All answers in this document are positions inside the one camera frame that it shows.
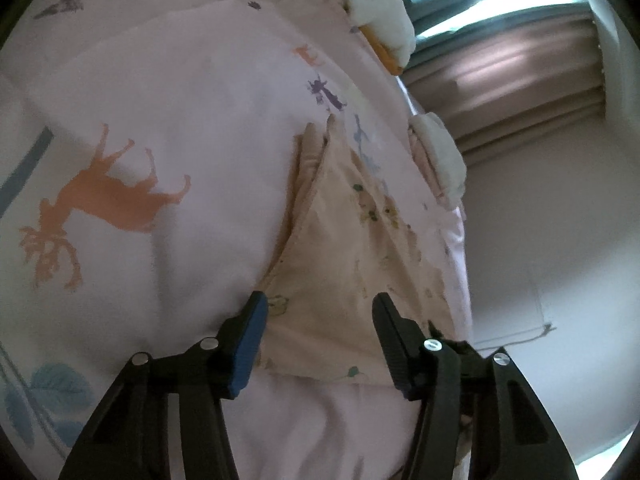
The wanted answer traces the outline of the peach cartoon print garment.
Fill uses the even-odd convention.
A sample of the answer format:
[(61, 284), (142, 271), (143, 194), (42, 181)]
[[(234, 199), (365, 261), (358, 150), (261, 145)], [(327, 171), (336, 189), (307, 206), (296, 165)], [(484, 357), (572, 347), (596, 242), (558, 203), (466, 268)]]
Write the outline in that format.
[(457, 338), (445, 272), (425, 229), (401, 217), (337, 117), (323, 130), (308, 125), (297, 141), (288, 229), (258, 285), (269, 316), (255, 365), (319, 382), (388, 386), (373, 299), (386, 292), (421, 330)]

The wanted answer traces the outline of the pink animal print bedsheet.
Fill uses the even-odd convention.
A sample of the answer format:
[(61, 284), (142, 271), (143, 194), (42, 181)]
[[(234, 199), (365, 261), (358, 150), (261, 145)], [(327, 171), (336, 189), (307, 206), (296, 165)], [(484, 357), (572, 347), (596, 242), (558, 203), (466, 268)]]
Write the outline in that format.
[(54, 479), (137, 352), (213, 335), (288, 229), (297, 139), (344, 122), (469, 329), (460, 208), (337, 0), (34, 0), (1, 51), (1, 426)]

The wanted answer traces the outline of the pink pleated curtain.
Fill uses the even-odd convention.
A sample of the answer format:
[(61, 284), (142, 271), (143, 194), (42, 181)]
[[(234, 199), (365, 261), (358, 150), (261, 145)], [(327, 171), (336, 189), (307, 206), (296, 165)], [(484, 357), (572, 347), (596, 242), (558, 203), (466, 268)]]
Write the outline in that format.
[(402, 82), (467, 160), (599, 116), (605, 82), (588, 0), (404, 0), (416, 48)]

